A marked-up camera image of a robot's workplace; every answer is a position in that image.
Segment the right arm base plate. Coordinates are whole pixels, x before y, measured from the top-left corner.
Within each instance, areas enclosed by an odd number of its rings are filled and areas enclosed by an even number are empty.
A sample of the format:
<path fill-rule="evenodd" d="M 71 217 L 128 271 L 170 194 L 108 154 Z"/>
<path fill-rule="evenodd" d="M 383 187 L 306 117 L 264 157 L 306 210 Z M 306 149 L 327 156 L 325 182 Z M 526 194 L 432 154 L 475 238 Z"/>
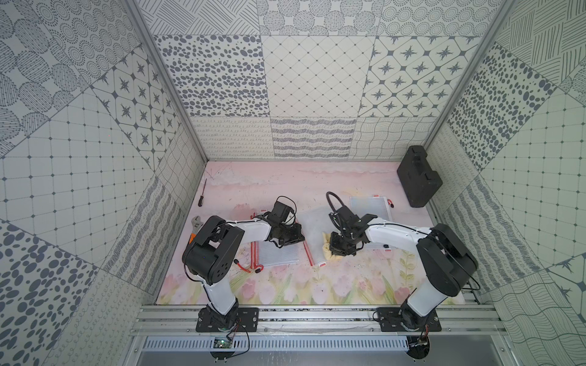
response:
<path fill-rule="evenodd" d="M 440 332 L 442 326 L 436 309 L 426 316 L 418 315 L 407 301 L 400 307 L 377 307 L 373 320 L 380 325 L 382 332 Z"/>

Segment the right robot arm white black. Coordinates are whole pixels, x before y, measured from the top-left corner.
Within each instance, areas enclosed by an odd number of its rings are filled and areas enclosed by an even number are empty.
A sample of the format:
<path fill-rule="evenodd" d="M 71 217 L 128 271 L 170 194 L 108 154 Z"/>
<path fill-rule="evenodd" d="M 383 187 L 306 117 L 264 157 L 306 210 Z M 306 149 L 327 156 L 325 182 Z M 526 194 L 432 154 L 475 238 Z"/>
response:
<path fill-rule="evenodd" d="M 478 261 L 456 233 L 445 224 L 410 227 L 386 221 L 374 214 L 358 217 L 347 206 L 329 214 L 337 229 L 331 233 L 330 251 L 335 256 L 354 256 L 359 244 L 381 244 L 417 254 L 427 278 L 398 312 L 401 325 L 424 328 L 430 314 L 448 297 L 455 297 L 472 280 Z"/>

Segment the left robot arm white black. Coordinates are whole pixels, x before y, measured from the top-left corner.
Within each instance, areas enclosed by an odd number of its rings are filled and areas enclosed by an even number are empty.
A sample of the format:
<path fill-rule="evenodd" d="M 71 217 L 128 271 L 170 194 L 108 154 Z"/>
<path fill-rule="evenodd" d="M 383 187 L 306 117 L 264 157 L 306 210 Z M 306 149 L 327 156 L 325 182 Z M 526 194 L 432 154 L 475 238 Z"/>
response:
<path fill-rule="evenodd" d="M 227 329 L 236 323 L 238 311 L 238 300 L 227 275 L 241 244 L 271 242 L 281 248 L 304 241 L 298 222 L 277 222 L 266 215 L 248 221 L 212 216 L 190 239 L 182 261 L 188 278 L 202 283 L 212 319 Z"/>

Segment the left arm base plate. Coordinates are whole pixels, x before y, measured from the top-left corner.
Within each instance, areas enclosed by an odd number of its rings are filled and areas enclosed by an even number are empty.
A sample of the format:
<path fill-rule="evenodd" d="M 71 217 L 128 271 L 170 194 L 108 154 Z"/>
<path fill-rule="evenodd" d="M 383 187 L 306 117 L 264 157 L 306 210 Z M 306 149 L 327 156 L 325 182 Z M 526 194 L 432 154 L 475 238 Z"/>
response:
<path fill-rule="evenodd" d="M 256 332 L 259 321 L 258 307 L 240 307 L 238 300 L 223 315 L 212 305 L 207 305 L 198 313 L 197 332 L 227 332 L 234 329 Z"/>

